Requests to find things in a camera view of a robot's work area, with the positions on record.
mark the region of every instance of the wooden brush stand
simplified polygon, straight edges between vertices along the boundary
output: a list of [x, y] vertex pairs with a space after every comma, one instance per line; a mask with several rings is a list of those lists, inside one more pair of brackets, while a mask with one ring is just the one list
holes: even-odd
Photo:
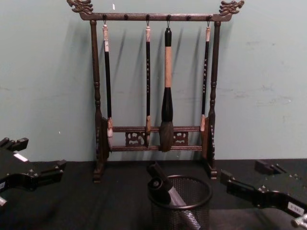
[[[99, 183], [104, 172], [109, 153], [116, 151], [157, 151], [157, 145], [146, 146], [145, 126], [114, 126], [113, 132], [125, 133], [125, 145], [112, 146], [107, 138], [107, 119], [102, 117], [100, 108], [100, 77], [97, 48], [97, 21], [185, 21], [185, 22], [214, 22], [214, 39], [212, 53], [210, 110], [205, 118], [205, 129], [201, 131], [200, 126], [175, 126], [174, 143], [171, 150], [194, 150], [201, 151], [204, 159], [204, 167], [211, 179], [217, 178], [217, 170], [214, 164], [214, 126], [215, 126], [215, 96], [218, 71], [220, 26], [222, 22], [231, 20], [233, 14], [239, 13], [244, 1], [230, 3], [221, 2], [219, 13], [211, 14], [161, 14], [161, 13], [95, 13], [91, 0], [67, 0], [73, 7], [72, 11], [79, 13], [84, 21], [89, 21], [91, 26], [92, 57], [93, 57], [93, 79], [95, 98], [95, 133], [96, 133], [96, 167], [94, 170], [94, 182]], [[159, 127], [151, 127], [151, 132], [158, 132]], [[189, 145], [189, 133], [199, 132], [201, 145]]]

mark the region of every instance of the black wire mesh holder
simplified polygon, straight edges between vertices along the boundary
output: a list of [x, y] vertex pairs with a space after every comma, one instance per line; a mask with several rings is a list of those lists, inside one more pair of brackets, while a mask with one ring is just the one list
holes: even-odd
[[[100, 77], [99, 59], [97, 46], [97, 21], [182, 21], [182, 22], [214, 22], [214, 39], [212, 54], [211, 72], [211, 93], [210, 110], [205, 118], [205, 130], [201, 131], [200, 126], [175, 126], [174, 144], [171, 150], [196, 150], [201, 151], [202, 158], [205, 160], [205, 169], [211, 179], [217, 178], [214, 156], [214, 127], [215, 127], [215, 98], [216, 82], [218, 71], [218, 56], [220, 42], [221, 22], [231, 20], [233, 14], [239, 13], [244, 1], [221, 2], [219, 13], [186, 14], [186, 13], [96, 13], [93, 12], [91, 0], [67, 0], [72, 7], [72, 11], [79, 13], [81, 19], [90, 21], [92, 39], [92, 58], [93, 58], [93, 79], [94, 79], [94, 98], [95, 98], [95, 136], [96, 136], [96, 166], [93, 181], [99, 183], [104, 172], [106, 161], [111, 151], [157, 151], [159, 146], [146, 146], [144, 126], [114, 126], [113, 132], [126, 134], [126, 145], [109, 147], [107, 139], [107, 120], [101, 113], [100, 101]], [[158, 132], [159, 127], [151, 127], [151, 132]], [[189, 132], [199, 132], [202, 144], [199, 146], [189, 146]]]
[[185, 205], [174, 206], [161, 203], [148, 191], [152, 208], [153, 230], [199, 229], [198, 227], [208, 230], [211, 186], [207, 182], [190, 176], [171, 175], [168, 178]]

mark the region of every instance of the stand foot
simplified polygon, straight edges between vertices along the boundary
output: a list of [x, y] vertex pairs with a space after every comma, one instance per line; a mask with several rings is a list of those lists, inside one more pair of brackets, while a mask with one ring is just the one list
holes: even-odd
[[215, 167], [212, 167], [209, 162], [205, 159], [203, 159], [204, 168], [211, 180], [217, 179], [217, 169]]
[[105, 164], [97, 165], [93, 174], [93, 182], [95, 184], [101, 183], [101, 176], [104, 174], [104, 172], [105, 172]]

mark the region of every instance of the wall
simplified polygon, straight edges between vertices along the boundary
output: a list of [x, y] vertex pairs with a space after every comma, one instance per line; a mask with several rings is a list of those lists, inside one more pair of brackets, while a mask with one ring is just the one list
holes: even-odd
[[[217, 0], [93, 0], [95, 12], [217, 12]], [[216, 159], [303, 158], [307, 143], [306, 1], [246, 0], [221, 27]], [[65, 0], [0, 8], [0, 137], [28, 137], [31, 161], [94, 159], [90, 26]], [[98, 24], [102, 110], [106, 91]], [[113, 121], [145, 124], [145, 22], [107, 22]], [[160, 124], [164, 22], [152, 29], [152, 123]], [[174, 125], [198, 125], [206, 23], [171, 22]], [[197, 142], [193, 136], [191, 142]], [[123, 144], [119, 136], [114, 143]], [[112, 153], [110, 160], [193, 159], [192, 152]]]

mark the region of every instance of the stand base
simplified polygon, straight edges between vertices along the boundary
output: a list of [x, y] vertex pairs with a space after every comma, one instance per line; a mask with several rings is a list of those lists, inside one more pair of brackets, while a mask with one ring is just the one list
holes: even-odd
[[205, 170], [211, 180], [217, 179], [217, 169], [215, 167], [211, 167], [209, 162], [204, 161]]
[[101, 182], [101, 176], [105, 172], [106, 161], [109, 157], [110, 147], [107, 139], [107, 119], [101, 119], [101, 127], [99, 132], [98, 153], [96, 156], [96, 167], [94, 169], [93, 182], [98, 184]]

